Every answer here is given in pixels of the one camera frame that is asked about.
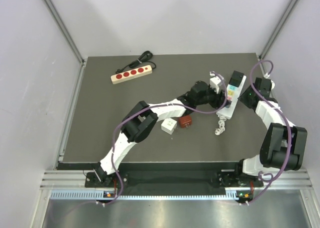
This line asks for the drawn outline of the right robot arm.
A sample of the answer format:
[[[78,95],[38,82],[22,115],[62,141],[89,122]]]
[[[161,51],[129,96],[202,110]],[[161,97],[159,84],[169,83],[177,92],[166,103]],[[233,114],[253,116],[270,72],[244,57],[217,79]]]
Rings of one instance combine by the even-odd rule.
[[[267,128],[259,154],[240,160],[235,167],[233,180],[239,186],[257,181],[259,174],[279,172],[284,162],[284,171],[298,171],[303,163],[308,132],[290,122],[278,102],[270,97],[272,83],[270,79],[257,77],[239,97]]]

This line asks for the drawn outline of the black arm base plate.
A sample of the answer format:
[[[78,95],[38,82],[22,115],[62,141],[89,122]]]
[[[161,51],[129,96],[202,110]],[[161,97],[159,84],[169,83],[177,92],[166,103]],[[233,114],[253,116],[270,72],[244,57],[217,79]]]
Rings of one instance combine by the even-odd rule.
[[[209,185],[213,188],[261,188],[263,182],[257,177],[236,176],[234,172],[216,170],[167,170],[167,171],[122,171],[119,172],[125,188],[134,185],[191,184]]]

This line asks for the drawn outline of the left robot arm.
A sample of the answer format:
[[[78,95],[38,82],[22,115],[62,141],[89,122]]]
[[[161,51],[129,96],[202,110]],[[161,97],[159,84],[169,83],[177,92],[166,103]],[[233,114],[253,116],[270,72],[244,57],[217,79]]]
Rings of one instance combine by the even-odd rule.
[[[180,118],[197,110],[199,105],[209,104],[215,113],[227,105],[226,84],[218,77],[212,78],[210,84],[197,81],[190,91],[168,102],[148,104],[140,101],[115,128],[112,135],[112,146],[107,155],[93,169],[96,180],[102,186],[113,182],[113,174],[124,157],[134,145],[145,140],[155,124],[169,118]]]

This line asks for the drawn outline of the white cube socket adapter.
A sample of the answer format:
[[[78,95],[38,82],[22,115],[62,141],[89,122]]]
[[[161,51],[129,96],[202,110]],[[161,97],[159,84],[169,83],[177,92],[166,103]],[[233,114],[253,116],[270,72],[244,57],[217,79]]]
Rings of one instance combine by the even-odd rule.
[[[176,120],[172,118],[166,118],[161,124],[161,130],[171,135],[177,128],[177,125],[178,122]]]

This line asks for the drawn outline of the white power strip coloured sockets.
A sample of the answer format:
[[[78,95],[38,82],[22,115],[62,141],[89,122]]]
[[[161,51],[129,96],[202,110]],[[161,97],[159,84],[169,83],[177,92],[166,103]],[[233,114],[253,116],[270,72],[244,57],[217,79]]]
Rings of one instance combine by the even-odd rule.
[[[227,85],[227,94],[228,94],[227,99],[230,102],[230,104],[224,107],[223,109],[221,109],[220,111],[218,111],[216,113],[218,116],[225,117],[228,120],[232,118],[238,102],[238,98],[244,87],[245,81],[246,81],[246,76],[244,75],[239,87],[235,87],[229,84]]]

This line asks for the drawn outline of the red patterned plug adapter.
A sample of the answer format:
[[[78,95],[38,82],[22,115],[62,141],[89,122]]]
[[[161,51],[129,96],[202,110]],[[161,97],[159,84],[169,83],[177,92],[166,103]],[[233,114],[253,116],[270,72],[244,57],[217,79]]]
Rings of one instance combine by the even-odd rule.
[[[179,117],[178,123],[181,128],[188,128],[192,125],[192,118],[190,115]]]

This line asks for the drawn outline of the beige power strip red sockets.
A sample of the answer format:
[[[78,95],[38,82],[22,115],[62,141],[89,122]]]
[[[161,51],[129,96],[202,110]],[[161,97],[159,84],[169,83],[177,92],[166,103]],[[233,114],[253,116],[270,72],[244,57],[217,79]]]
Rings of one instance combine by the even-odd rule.
[[[121,72],[111,76],[112,84],[119,84],[135,78],[139,78],[145,75],[152,74],[153,69],[150,65],[134,68],[129,71]]]

